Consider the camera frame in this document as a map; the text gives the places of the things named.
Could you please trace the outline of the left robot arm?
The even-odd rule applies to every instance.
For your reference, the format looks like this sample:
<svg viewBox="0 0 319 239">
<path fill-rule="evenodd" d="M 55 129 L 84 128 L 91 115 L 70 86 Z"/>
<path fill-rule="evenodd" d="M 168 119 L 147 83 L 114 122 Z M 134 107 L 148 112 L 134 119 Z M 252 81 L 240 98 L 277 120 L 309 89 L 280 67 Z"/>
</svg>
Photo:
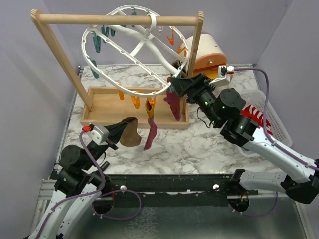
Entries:
<svg viewBox="0 0 319 239">
<path fill-rule="evenodd" d="M 61 152 L 54 191 L 39 224 L 30 234 L 31 239 L 65 239 L 80 217 L 98 196 L 110 191 L 110 179 L 103 173 L 107 165 L 97 160 L 117 143 L 127 123 L 85 126 L 79 134 L 81 147 L 69 145 Z"/>
</svg>

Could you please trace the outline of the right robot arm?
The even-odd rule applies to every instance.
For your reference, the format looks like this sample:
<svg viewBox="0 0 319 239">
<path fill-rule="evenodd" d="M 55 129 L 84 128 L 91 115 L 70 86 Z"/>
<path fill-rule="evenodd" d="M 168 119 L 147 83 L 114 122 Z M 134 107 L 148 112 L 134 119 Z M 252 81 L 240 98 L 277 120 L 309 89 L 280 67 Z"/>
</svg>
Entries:
<svg viewBox="0 0 319 239">
<path fill-rule="evenodd" d="M 268 135 L 266 129 L 241 113 L 246 102 L 234 89 L 213 93 L 208 77 L 201 73 L 193 78 L 172 77 L 178 96 L 198 104 L 213 128 L 231 144 L 252 151 L 281 169 L 281 172 L 237 170 L 229 189 L 235 195 L 244 191 L 267 190 L 285 193 L 291 199 L 310 204 L 319 193 L 319 162 L 307 158 Z"/>
</svg>

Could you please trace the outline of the white oval clip hanger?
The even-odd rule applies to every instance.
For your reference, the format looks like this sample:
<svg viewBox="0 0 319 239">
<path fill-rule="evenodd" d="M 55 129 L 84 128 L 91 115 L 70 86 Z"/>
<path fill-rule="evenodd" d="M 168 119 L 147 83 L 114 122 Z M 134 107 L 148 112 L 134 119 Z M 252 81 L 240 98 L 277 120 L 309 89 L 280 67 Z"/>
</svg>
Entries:
<svg viewBox="0 0 319 239">
<path fill-rule="evenodd" d="M 190 49 L 184 35 L 177 29 L 176 23 L 169 23 L 168 28 L 177 34 L 182 44 L 185 47 L 183 54 L 177 53 L 169 45 L 165 44 L 159 39 L 160 34 L 163 31 L 164 25 L 160 24 L 160 15 L 156 12 L 137 5 L 124 5 L 116 8 L 115 10 L 108 13 L 108 16 L 118 17 L 118 16 L 128 16 L 128 11 L 132 11 L 132 16 L 136 16 L 136 12 L 143 12 L 144 16 L 151 20 L 149 26 L 145 26 L 142 23 L 101 23 L 93 24 L 89 26 L 83 33 L 81 39 L 81 50 L 82 55 L 90 68 L 94 68 L 91 63 L 91 57 L 87 53 L 86 44 L 89 36 L 93 37 L 93 32 L 101 37 L 101 44 L 106 43 L 109 46 L 117 50 L 121 55 L 127 57 L 132 61 L 133 64 L 143 69 L 148 75 L 150 75 L 154 80 L 158 81 L 159 88 L 153 91 L 147 91 L 145 93 L 138 92 L 136 90 L 130 90 L 129 88 L 122 86 L 119 82 L 113 80 L 109 75 L 107 75 L 100 68 L 95 68 L 94 70 L 99 74 L 99 77 L 106 80 L 112 86 L 116 87 L 118 90 L 125 94 L 134 95 L 137 97 L 154 97 L 161 93 L 164 93 L 171 84 L 168 83 L 164 78 L 159 76 L 153 70 L 151 70 L 147 65 L 142 63 L 137 55 L 142 52 L 149 53 L 173 76 L 177 76 L 181 72 L 181 68 L 185 67 L 189 62 Z M 118 45 L 112 40 L 114 36 L 124 36 L 128 39 L 137 40 L 137 45 L 132 50 L 125 50 L 123 47 Z M 179 60 L 182 62 L 181 68 L 176 69 L 171 64 Z"/>
</svg>

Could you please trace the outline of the orange clothespin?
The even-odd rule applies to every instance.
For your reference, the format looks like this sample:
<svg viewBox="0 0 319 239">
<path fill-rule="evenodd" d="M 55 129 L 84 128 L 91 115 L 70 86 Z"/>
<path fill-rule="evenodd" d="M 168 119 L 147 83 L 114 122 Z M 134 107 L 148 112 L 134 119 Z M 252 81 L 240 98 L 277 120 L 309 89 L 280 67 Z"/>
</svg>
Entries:
<svg viewBox="0 0 319 239">
<path fill-rule="evenodd" d="M 131 101 L 136 109 L 140 108 L 140 98 L 134 95 L 130 95 Z"/>
</svg>

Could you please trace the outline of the brown ribbed sock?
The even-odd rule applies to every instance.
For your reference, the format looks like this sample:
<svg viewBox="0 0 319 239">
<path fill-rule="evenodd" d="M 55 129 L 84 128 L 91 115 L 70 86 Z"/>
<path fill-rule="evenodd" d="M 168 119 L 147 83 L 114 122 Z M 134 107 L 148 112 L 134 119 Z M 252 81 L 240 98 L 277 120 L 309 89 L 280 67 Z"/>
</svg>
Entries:
<svg viewBox="0 0 319 239">
<path fill-rule="evenodd" d="M 120 144 L 125 147 L 139 146 L 142 138 L 137 133 L 138 119 L 136 117 L 127 117 L 121 121 L 126 127 L 122 133 Z"/>
</svg>

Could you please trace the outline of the maroon striped sock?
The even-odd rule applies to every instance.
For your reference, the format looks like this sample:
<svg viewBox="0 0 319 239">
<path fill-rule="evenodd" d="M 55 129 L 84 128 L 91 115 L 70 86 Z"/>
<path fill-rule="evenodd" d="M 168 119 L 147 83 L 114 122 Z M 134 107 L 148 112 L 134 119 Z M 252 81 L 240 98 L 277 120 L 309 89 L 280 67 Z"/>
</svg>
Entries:
<svg viewBox="0 0 319 239">
<path fill-rule="evenodd" d="M 166 91 L 166 97 L 164 101 L 170 105 L 171 112 L 173 113 L 175 119 L 180 121 L 180 97 L 175 91 L 173 85 L 171 85 Z"/>
<path fill-rule="evenodd" d="M 147 140 L 145 142 L 144 151 L 149 150 L 151 148 L 153 140 L 157 135 L 157 125 L 154 122 L 155 103 L 156 103 L 156 97 L 154 97 L 153 99 L 151 97 L 147 97 L 146 103 L 145 103 L 145 109 L 148 115 L 148 124 L 149 124 L 150 130 L 149 130 Z"/>
</svg>

